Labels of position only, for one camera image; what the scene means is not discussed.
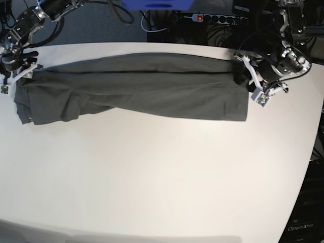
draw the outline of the gray floor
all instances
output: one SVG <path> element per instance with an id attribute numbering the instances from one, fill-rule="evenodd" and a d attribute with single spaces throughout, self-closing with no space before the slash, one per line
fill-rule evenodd
<path id="1" fill-rule="evenodd" d="M 26 0 L 29 6 L 35 6 L 36 0 Z M 232 0 L 196 0 L 190 12 L 231 14 Z M 23 0 L 13 0 L 13 13 L 18 16 L 26 9 Z M 133 12 L 135 23 L 125 26 L 119 23 L 110 9 L 104 5 L 87 4 L 65 18 L 65 26 L 51 45 L 98 43 L 98 42 L 146 42 L 146 33 L 140 27 L 141 16 Z M 46 27 L 34 36 L 34 42 L 49 36 L 54 23 L 46 22 Z"/>

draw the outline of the table surface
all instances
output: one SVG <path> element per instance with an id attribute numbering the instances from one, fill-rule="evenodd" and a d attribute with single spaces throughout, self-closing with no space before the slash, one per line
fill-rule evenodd
<path id="1" fill-rule="evenodd" d="M 153 43 L 39 52 L 45 67 L 139 52 L 232 55 Z M 123 243 L 278 242 L 314 145 L 323 71 L 314 65 L 266 109 L 250 102 L 245 123 L 113 109 L 23 126 L 12 99 L 0 96 L 0 219 Z"/>

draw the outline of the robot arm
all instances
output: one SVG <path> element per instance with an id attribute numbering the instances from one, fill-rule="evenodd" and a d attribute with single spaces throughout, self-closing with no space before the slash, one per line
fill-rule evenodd
<path id="1" fill-rule="evenodd" d="M 254 33 L 260 32 L 259 21 L 261 12 L 268 0 L 257 0 L 260 4 L 251 13 L 250 23 Z M 289 76 L 303 76 L 311 69 L 308 59 L 307 41 L 303 16 L 304 0 L 276 0 L 278 10 L 273 15 L 274 36 L 273 49 L 264 48 L 261 60 L 256 61 L 252 56 L 240 53 L 237 59 L 242 61 L 252 77 L 250 84 L 254 83 L 255 90 L 252 99 L 265 107 L 271 97 L 280 91 L 288 92 L 285 80 Z"/>
<path id="2" fill-rule="evenodd" d="M 24 47 L 28 46 L 35 32 L 43 28 L 46 18 L 61 20 L 67 13 L 82 6 L 86 0 L 38 0 L 38 6 L 21 14 L 12 30 L 0 41 L 0 55 L 6 71 L 19 69 L 26 57 Z"/>

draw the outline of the gray fabric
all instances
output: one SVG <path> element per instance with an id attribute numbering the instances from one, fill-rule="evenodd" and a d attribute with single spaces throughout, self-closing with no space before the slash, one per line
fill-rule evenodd
<path id="1" fill-rule="evenodd" d="M 245 121 L 248 92 L 233 80 L 232 63 L 199 56 L 143 53 L 47 68 L 17 84 L 23 124 L 122 108 L 149 114 Z"/>

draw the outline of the blue box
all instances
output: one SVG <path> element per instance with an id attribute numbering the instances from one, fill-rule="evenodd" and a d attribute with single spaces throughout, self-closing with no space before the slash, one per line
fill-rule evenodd
<path id="1" fill-rule="evenodd" d="M 182 10 L 190 9 L 194 0 L 124 0 L 129 10 Z"/>

